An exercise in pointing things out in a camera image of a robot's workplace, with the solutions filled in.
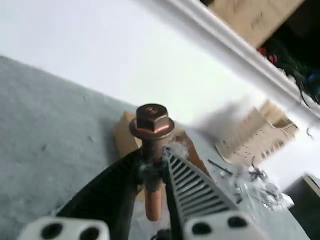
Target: screw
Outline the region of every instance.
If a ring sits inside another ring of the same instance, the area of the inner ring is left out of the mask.
[[[136,118],[129,129],[133,136],[142,140],[142,161],[152,169],[142,173],[145,187],[145,211],[150,221],[161,216],[161,171],[157,171],[156,162],[161,160],[164,143],[175,128],[174,122],[168,117],[167,109],[159,104],[146,104],[136,110]]]

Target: floor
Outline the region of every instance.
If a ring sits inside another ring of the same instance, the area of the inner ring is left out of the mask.
[[[0,239],[49,215],[118,159],[135,107],[0,56]]]

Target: hex head bolt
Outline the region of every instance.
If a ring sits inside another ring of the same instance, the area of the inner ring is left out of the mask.
[[[136,118],[130,122],[129,129],[133,136],[142,140],[143,164],[152,166],[161,160],[163,145],[174,128],[174,122],[162,105],[146,104],[136,110]],[[145,213],[150,221],[157,221],[161,217],[161,182],[158,172],[149,168],[143,173]]]

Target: wooden panel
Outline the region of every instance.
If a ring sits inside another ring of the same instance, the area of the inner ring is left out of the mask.
[[[253,47],[260,47],[305,0],[215,0],[208,7]]]

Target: wire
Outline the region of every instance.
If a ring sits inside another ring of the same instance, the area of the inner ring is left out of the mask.
[[[312,136],[312,135],[309,133],[309,131],[310,131],[310,128],[313,126],[313,124],[314,124],[316,121],[320,121],[320,118],[312,120],[312,121],[309,123],[309,125],[308,125],[308,127],[307,127],[307,129],[306,129],[306,131],[305,131],[305,133],[306,133],[312,140],[315,140],[315,138],[314,138],[314,136]]]

